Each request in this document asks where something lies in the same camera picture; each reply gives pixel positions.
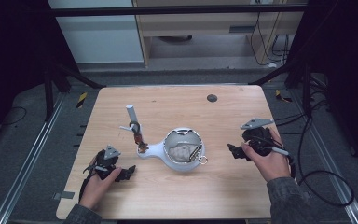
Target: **gray sleeve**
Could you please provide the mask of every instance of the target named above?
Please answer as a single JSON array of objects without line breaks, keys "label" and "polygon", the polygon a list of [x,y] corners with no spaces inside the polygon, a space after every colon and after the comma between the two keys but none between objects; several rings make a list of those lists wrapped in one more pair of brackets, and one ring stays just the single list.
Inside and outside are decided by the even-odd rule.
[{"label": "gray sleeve", "polygon": [[79,204],[75,204],[63,224],[76,223],[76,224],[100,224],[102,218]]},{"label": "gray sleeve", "polygon": [[307,198],[293,178],[270,180],[267,188],[272,223],[316,223]]}]

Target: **hand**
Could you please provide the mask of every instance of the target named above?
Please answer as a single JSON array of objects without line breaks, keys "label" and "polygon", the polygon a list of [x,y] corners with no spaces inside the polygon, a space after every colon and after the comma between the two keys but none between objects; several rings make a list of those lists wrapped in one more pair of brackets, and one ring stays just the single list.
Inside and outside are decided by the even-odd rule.
[{"label": "hand", "polygon": [[92,210],[109,190],[112,183],[115,182],[115,179],[118,177],[120,172],[121,167],[117,167],[104,180],[101,180],[97,174],[93,175],[84,189],[83,196],[79,204]]},{"label": "hand", "polygon": [[[269,132],[275,141],[282,143],[280,137],[273,130],[269,129]],[[282,154],[271,151],[267,156],[262,157],[245,143],[241,143],[241,147],[267,182],[279,177],[290,177],[288,160]]]}]

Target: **gray carpet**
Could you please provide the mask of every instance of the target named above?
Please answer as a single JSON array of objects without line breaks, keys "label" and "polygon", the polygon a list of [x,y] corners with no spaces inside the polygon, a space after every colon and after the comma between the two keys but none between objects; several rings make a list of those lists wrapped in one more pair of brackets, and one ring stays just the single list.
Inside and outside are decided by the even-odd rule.
[{"label": "gray carpet", "polygon": [[[116,85],[162,85],[162,84],[211,84],[211,83],[238,83],[244,84],[264,76],[268,70],[197,70],[197,71],[159,71],[159,72],[116,72],[114,74],[85,74],[94,81],[110,86]],[[286,118],[300,113],[296,103],[287,103],[277,100],[275,89],[281,88],[282,83],[278,77],[264,87],[264,91],[271,108],[274,119]],[[60,222],[55,211],[58,201],[52,196],[64,189],[66,178],[70,173],[77,152],[77,146],[81,142],[81,134],[85,131],[82,125],[86,125],[98,94],[84,84],[71,79],[73,88],[70,93],[64,95],[62,111],[48,137],[46,144],[37,160],[37,163],[22,191],[10,220],[19,223],[26,222]],[[86,91],[88,96],[82,108],[76,108],[79,95]],[[288,97],[293,97],[291,92],[284,91]],[[322,100],[321,95],[315,96],[315,103]],[[20,171],[28,152],[33,146],[45,117],[44,88],[37,86],[31,90],[19,94],[13,108],[0,129],[0,204],[5,199],[17,173]],[[334,157],[344,177],[354,188],[358,202],[358,158],[351,155],[348,143],[339,129],[333,115],[326,111],[327,106],[313,112],[313,125],[320,132],[328,150]],[[300,140],[299,134],[305,122],[300,119],[289,125],[279,127],[282,140],[286,148],[297,155]],[[316,169],[323,169],[321,157],[315,149],[315,143],[309,134],[306,134],[301,148],[301,163],[304,173]],[[310,177],[310,184],[318,192],[329,200],[339,203],[336,191],[327,175],[315,175]],[[351,223],[344,208],[324,203],[312,193],[310,194],[312,213],[321,223]],[[254,223],[265,223],[265,220],[253,220]],[[144,223],[141,221],[127,221],[121,223]],[[216,223],[240,223],[238,220],[217,221]]]}]

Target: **metal ring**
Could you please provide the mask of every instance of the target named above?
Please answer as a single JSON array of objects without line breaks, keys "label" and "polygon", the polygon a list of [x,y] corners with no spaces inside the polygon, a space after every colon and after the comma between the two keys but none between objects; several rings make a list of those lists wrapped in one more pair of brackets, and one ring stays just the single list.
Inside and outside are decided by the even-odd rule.
[{"label": "metal ring", "polygon": [[199,163],[201,165],[205,165],[206,163],[208,163],[208,158],[206,158],[206,156],[199,157]]}]

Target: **wooden tabletop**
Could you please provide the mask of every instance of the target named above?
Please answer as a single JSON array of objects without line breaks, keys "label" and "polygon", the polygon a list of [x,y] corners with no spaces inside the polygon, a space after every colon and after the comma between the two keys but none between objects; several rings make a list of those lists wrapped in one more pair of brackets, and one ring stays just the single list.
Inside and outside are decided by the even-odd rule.
[{"label": "wooden tabletop", "polygon": [[[207,96],[217,96],[209,102]],[[141,159],[133,133],[119,129],[130,122],[133,105],[148,144],[169,131],[188,127],[205,145],[208,163],[181,173],[157,158]],[[136,165],[130,180],[114,183],[96,210],[104,219],[221,219],[270,217],[266,181],[252,161],[234,159],[227,144],[239,146],[240,126],[252,118],[272,119],[259,86],[143,86],[104,88],[99,92],[77,152],[57,217],[65,219],[78,202],[87,173],[83,170],[106,146],[121,152],[117,166]]]}]

